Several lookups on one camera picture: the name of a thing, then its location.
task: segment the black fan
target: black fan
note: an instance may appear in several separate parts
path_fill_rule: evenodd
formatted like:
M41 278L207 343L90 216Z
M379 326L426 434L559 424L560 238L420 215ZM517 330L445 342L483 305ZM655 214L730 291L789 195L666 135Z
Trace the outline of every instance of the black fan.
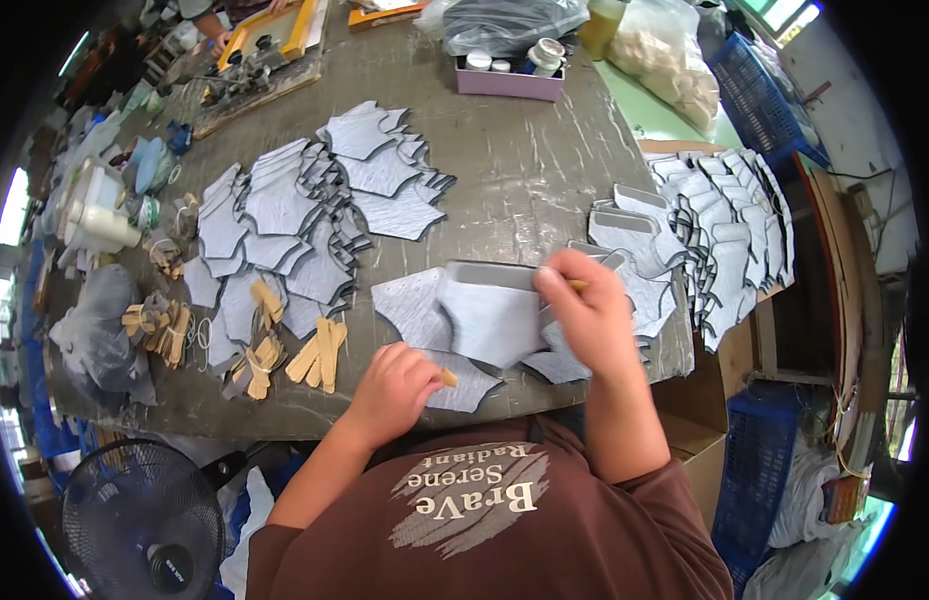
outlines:
M122 439L89 454L61 495L69 569L95 597L201 600L224 558L216 492L248 456L232 452L198 468L150 439Z

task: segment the table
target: table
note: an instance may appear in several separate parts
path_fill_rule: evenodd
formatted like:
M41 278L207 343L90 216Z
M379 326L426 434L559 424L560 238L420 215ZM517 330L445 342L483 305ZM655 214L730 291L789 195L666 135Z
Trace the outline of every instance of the table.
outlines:
M441 42L427 39L410 22L391 23L348 33L346 6L331 6L325 30L327 52L321 78L194 144L181 160L181 175L162 190L170 202L185 191L202 192L234 162L245 171L262 153L314 130L328 117L365 100L388 108L411 109L410 131L430 145L430 162L458 177L438 208L448 214L422 242L376 237L374 249L359 254L357 293L342 313L348 336L340 350L337 391L327 395L295 385L283 369L272 376L268 397L225 401L219 382L196 371L194 352L186 367L166 368L150 357L158 406L132 404L109 418L78 396L52 348L52 386L58 410L100 425L223 439L305 440L321 438L348 407L355 386L375 350L397 335L375 317L370 288L381 282L444 265L448 260L493 260L539 265L569 239L587 240L587 219L594 200L608 198L614 183L654 190L641 151L615 100L583 53L573 56L564 96L557 103L456 92L454 71ZM131 114L118 141L133 135L163 134L170 118L190 121L199 110L202 85L192 81L166 99L158 121ZM187 258L197 245L186 249ZM157 275L140 248L126 248L120 262L135 276L143 295ZM49 323L61 318L77 299L78 285L54 275ZM651 382L686 376L694 367L687 299L675 282L677 309L650 349ZM170 297L186 302L181 282L170 283ZM195 308L198 318L211 311ZM290 355L301 342L281 335ZM447 428L506 419L567 406L585 399L584 384L544 385L530 373L511 368L474 414L426 409L419 427Z

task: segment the blue plastic basket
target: blue plastic basket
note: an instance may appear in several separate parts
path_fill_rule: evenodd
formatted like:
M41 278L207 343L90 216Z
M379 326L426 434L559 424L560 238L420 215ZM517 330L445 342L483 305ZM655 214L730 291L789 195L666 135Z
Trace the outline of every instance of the blue plastic basket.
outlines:
M747 148L763 155L771 167L790 161L795 150L821 167L831 165L824 145L808 143L791 104L740 33L731 34L709 66L727 118Z
M752 383L727 402L724 474L711 540L734 582L735 597L764 561L791 471L803 392Z

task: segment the brown t-shirt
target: brown t-shirt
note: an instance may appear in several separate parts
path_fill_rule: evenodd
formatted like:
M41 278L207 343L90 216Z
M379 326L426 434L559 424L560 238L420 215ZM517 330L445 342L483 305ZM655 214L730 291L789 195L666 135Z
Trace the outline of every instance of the brown t-shirt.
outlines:
M538 422L543 443L528 418L432 439L307 529L267 525L247 600L733 597L680 462L610 486L578 438Z

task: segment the pink box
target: pink box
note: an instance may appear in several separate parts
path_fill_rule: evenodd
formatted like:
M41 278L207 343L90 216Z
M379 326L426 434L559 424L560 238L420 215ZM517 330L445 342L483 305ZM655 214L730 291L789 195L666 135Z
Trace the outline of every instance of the pink box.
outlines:
M455 72L458 75L458 94L513 96L558 102L565 88L564 67L548 78L520 73L470 71L465 68L465 57L458 56L455 60Z

